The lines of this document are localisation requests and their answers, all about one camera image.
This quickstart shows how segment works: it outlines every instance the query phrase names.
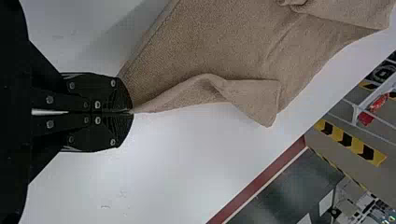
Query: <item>towel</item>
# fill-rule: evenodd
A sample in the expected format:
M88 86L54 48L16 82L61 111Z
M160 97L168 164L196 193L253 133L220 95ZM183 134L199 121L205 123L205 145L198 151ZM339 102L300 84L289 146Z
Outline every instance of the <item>towel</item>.
M134 112L230 102L269 127L396 0L171 0L121 68Z

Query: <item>terry cloth fabric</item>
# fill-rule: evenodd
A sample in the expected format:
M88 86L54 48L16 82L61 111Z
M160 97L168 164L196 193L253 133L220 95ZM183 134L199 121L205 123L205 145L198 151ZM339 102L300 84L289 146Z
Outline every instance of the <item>terry cloth fabric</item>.
M230 102L271 126L341 48L389 26L396 0L171 0L122 67L135 113Z

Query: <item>metal frame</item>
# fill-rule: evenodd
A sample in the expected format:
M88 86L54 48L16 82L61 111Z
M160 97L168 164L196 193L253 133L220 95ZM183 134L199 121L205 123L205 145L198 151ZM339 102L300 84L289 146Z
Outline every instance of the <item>metal frame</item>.
M377 89L375 89L369 96L366 97L360 104L355 105L347 100L343 99L345 102L349 103L353 107L353 117L351 124L356 126L358 124L358 115L361 112L366 112L367 114L373 116L377 119L377 116L371 114L366 108L379 96L386 94L390 91L396 90L396 73L393 73L384 83L382 83Z
M378 88L377 88L375 91L373 91L370 95L368 95L360 104L357 105L357 104L354 104L354 103L348 101L347 99L342 99L343 102L345 102L345 103L351 105L352 108L353 108L353 115L352 115L351 120L342 119L342 118L340 118L340 117L334 115L334 114L331 113L331 112L329 112L328 115L330 115L330 116L332 116L332 117L334 117L334 118L337 118L337 119L339 119L339 120L341 120L341 121L343 121L343 122L345 122L345 123L347 123L347 124L349 124L349 125L351 125L351 126L357 128L357 129L359 129L359 130L361 130L361 131L363 131L363 132L365 132L365 133L368 133L368 134L370 134L370 135L372 135L372 136L374 136L374 137L376 137L376 138L378 138L378 139L380 139L380 140L382 140L382 141L384 141L384 142L386 142L386 143L388 143L388 144L390 144L390 145L396 147L396 143L395 143L395 142L393 142L393 141L391 141L391 140L389 140L389 139L386 139L386 138L384 138L384 137L378 135L377 133L373 133L373 132L371 132L371 131L365 129L364 127L361 127L361 126L358 125L358 116L359 116L360 113L364 112L364 113L369 114L369 115L372 116L373 118L377 119L379 122L383 123L384 125L390 127L390 128L393 129L394 131L396 131L396 126L395 126L395 125L393 125L393 124L387 122L387 121L384 120L384 119L381 119L381 118L380 118L379 116L377 116L376 114L374 114L374 113L372 113L371 111L367 110L367 107L368 107L375 99L377 99L379 96L381 96L381 95L383 95L383 94L385 94L385 93L388 93L388 92L390 92L390 91L396 91L396 73L393 73L393 74L392 74L384 83L382 83L382 84L377 83L377 82L373 82L373 81L369 81L369 82L371 82L371 83L373 83L373 84L375 84L375 85L378 85Z

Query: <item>red object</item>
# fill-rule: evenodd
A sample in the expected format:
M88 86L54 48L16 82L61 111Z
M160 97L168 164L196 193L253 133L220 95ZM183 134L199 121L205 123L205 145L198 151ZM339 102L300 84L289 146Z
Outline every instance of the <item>red object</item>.
M385 102L388 100L389 98L389 93L381 95L380 97L378 97L370 106L369 106L369 111L372 113L375 113L375 111L377 111L379 108L381 108L382 105L385 104ZM358 115L358 120L364 125L367 126L369 125L371 122L373 122L374 117L365 113L365 112L361 112Z

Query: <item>metal screw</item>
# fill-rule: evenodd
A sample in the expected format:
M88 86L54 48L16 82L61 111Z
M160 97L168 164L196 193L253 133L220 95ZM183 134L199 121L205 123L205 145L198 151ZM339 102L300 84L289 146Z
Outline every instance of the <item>metal screw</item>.
M53 97L52 96L47 96L46 101L47 101L47 104L52 105L53 104Z
M100 108L100 102L99 101L95 101L95 109L99 109Z
M111 139L110 140L110 145L114 147L116 145L116 139L114 139L114 138Z
M53 128L53 126L54 126L54 122L53 122L53 120L49 120L49 121L47 121L47 128L48 128L48 129L51 129L51 128Z
M76 84L74 82L69 83L70 90L73 90L75 87L76 87Z
M102 122L102 120L99 117L95 118L95 124L100 124L100 122Z
M73 136L69 136L69 143L74 143L74 137Z

